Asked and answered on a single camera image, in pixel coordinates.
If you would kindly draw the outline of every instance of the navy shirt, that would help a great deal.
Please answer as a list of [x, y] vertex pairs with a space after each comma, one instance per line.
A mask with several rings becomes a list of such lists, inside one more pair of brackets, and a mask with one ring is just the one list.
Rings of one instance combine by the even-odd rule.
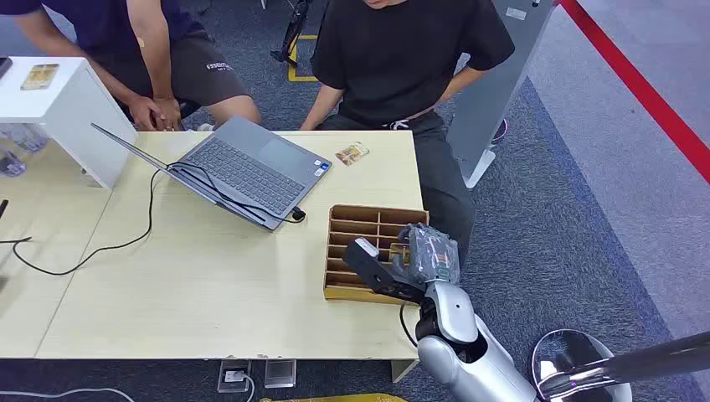
[[[126, 0], [0, 0], [0, 14], [31, 13], [43, 4], [64, 15], [74, 25], [78, 45], [89, 54], [138, 51]], [[161, 0], [161, 7], [171, 40], [203, 29], [180, 8], [178, 0]]]
[[343, 115], [379, 125], [436, 103], [461, 54], [484, 71], [514, 50], [491, 0], [407, 0], [379, 10], [331, 0], [311, 65], [323, 84], [345, 90]]

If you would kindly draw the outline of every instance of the clear plastic bag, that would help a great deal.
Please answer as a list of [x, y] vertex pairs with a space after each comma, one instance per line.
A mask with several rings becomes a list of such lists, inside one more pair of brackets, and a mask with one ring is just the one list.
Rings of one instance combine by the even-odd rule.
[[456, 240], [426, 224], [408, 224], [399, 238], [409, 242], [409, 264], [402, 267], [409, 277], [418, 283], [459, 283], [461, 271]]

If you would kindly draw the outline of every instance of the person's hand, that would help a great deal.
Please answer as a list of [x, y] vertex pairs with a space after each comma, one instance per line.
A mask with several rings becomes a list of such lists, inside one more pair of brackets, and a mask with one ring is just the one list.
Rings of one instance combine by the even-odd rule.
[[156, 128], [160, 131], [175, 131], [180, 129], [182, 118], [180, 116], [180, 104], [175, 98], [155, 98], [153, 99], [160, 108], [156, 114]]
[[138, 125], [141, 131], [155, 131], [151, 114], [160, 115], [160, 108], [151, 98], [136, 95], [132, 97], [126, 105], [128, 106], [133, 122]]

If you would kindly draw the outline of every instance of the cable plug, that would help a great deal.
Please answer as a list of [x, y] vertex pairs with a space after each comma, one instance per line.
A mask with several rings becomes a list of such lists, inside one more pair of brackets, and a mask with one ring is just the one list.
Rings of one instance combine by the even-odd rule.
[[303, 219], [306, 218], [306, 213], [298, 207], [293, 207], [293, 210], [291, 211], [291, 216], [293, 216], [293, 219], [301, 222]]
[[239, 381], [245, 381], [246, 380], [246, 373], [243, 371], [237, 371], [233, 372], [231, 374], [230, 382], [239, 382]]

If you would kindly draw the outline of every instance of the laptop touchpad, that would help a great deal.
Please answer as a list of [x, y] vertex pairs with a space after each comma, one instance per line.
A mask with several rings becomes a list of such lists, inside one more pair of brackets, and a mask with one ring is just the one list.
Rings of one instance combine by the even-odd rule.
[[267, 142], [259, 151], [259, 159], [277, 170], [285, 169], [281, 173], [288, 173], [288, 169], [298, 166], [304, 156], [298, 148], [276, 139]]

